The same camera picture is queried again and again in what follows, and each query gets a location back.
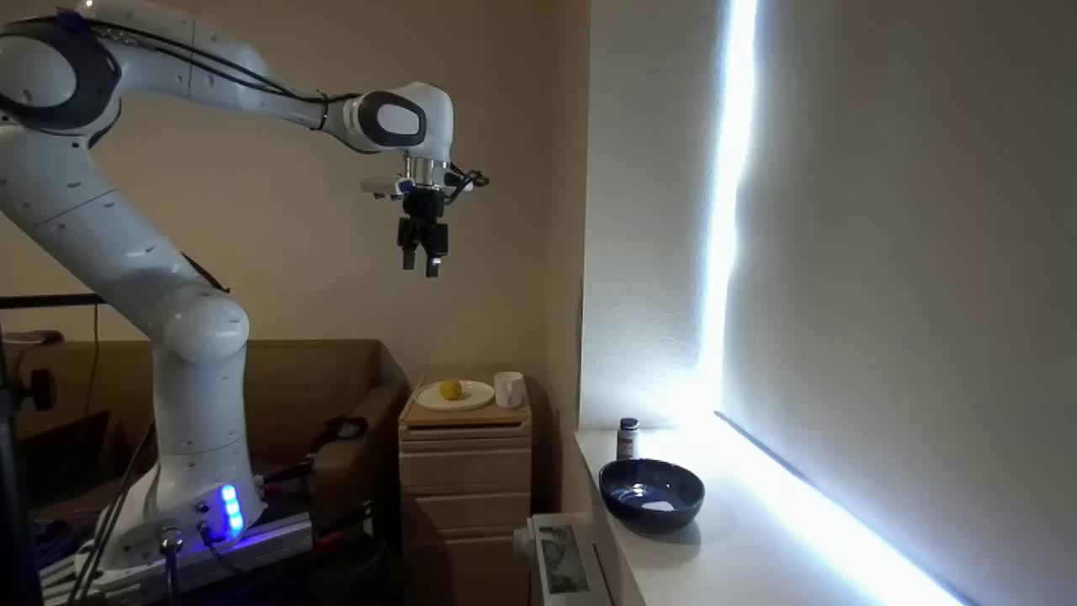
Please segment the robot base with blue lights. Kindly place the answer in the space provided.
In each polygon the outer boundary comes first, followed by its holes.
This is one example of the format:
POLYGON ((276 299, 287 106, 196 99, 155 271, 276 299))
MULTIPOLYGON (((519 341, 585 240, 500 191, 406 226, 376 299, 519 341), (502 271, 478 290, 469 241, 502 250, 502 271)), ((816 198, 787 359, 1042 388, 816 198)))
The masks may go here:
POLYGON ((147 519, 122 532, 122 515, 145 510, 147 481, 113 497, 90 537, 41 568, 45 606, 147 606, 226 580, 260 580, 312 553, 312 515, 270 511, 254 522, 236 484, 214 484, 187 515, 147 519))

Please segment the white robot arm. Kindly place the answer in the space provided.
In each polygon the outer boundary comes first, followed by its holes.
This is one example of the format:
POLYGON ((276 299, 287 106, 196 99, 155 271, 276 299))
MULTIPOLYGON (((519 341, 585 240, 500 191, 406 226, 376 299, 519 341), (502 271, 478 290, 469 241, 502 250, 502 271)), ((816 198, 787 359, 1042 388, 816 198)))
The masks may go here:
POLYGON ((450 96, 412 81, 300 96, 263 53, 155 0, 80 0, 0 37, 3 216, 152 341, 160 465, 127 493, 114 540, 167 524, 239 537, 263 515, 246 448, 250 318, 97 167, 95 144, 134 96, 303 124, 361 155, 399 155, 407 254, 445 257, 450 96))

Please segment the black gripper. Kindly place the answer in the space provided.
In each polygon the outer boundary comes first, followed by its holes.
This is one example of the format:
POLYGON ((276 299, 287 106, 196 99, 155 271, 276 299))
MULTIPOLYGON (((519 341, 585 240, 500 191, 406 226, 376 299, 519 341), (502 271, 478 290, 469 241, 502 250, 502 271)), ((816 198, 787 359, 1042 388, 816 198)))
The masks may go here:
POLYGON ((407 189, 402 210, 399 241, 406 246, 406 271, 414 271, 414 250, 423 250, 423 276, 438 276, 448 254, 445 197, 435 189, 407 189))

